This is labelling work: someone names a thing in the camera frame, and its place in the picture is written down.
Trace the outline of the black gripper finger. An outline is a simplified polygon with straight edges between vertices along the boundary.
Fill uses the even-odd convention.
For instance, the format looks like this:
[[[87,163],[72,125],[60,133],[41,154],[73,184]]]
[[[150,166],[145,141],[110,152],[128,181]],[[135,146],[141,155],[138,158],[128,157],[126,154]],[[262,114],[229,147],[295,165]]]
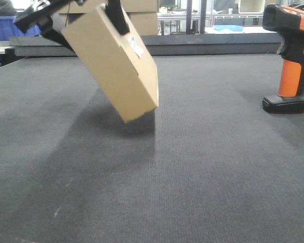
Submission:
[[[73,48],[61,32],[65,27],[65,21],[59,16],[59,14],[46,16],[40,21],[40,31],[44,38],[59,43],[74,52]]]
[[[105,13],[120,35],[125,35],[130,32],[120,0],[108,0]]]

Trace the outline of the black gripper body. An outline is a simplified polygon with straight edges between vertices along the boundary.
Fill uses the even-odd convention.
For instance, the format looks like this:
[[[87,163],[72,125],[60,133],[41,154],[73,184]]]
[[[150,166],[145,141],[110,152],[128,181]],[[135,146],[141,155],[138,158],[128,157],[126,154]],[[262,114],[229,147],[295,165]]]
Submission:
[[[32,1],[30,6],[15,17],[14,24],[23,33],[37,25],[41,32],[53,28],[53,14],[70,4],[72,0]]]

